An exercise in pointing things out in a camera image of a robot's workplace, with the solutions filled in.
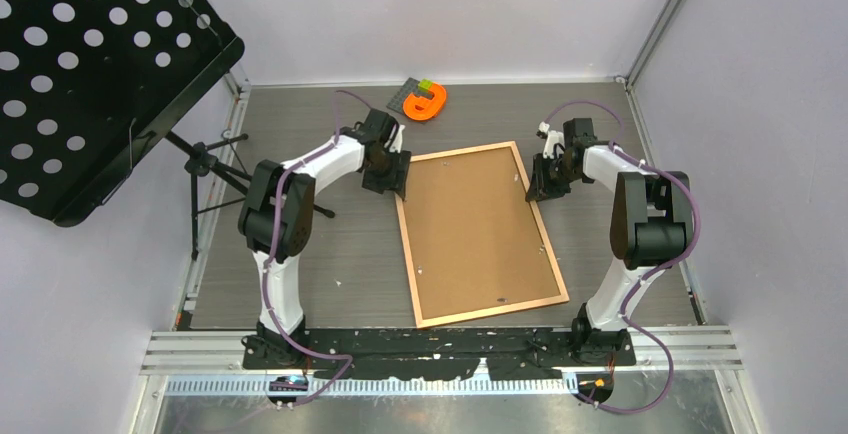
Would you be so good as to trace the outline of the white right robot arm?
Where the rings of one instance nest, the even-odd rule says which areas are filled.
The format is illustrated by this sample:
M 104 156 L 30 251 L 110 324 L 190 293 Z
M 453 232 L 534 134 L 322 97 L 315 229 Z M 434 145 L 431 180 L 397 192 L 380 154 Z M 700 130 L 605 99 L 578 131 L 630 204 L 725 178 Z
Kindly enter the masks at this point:
M 636 306 L 695 240 L 688 177 L 654 172 L 619 146 L 603 144 L 589 118 L 569 120 L 559 130 L 542 122 L 537 135 L 544 147 L 533 157 L 526 201 L 562 198 L 575 182 L 599 183 L 614 195 L 609 231 L 613 259 L 568 336 L 571 357 L 596 364 L 628 347 Z

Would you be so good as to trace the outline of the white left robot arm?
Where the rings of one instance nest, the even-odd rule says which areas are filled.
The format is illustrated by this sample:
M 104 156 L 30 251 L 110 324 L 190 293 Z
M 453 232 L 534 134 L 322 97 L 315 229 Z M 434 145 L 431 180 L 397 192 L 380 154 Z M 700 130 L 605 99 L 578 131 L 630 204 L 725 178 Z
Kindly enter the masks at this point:
M 238 220 L 260 275 L 261 314 L 257 335 L 280 366 L 298 366 L 307 352 L 295 332 L 305 314 L 299 299 L 300 255 L 316 212 L 315 198 L 342 177 L 359 173 L 364 189 L 406 196 L 411 153 L 403 149 L 403 127 L 390 114 L 372 109 L 353 127 L 304 155 L 282 163 L 260 162 Z

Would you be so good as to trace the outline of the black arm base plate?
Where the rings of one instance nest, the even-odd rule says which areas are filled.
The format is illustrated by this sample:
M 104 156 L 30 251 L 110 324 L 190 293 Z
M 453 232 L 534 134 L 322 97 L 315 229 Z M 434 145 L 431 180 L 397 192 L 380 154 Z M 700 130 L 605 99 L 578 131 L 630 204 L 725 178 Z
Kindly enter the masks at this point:
M 635 365 L 627 334 L 604 334 L 598 344 L 574 344 L 557 328 L 300 329 L 291 346 L 260 328 L 244 335 L 247 370 L 295 369 L 328 380 L 466 380 L 484 366 L 496 380 L 553 379 L 560 368 Z

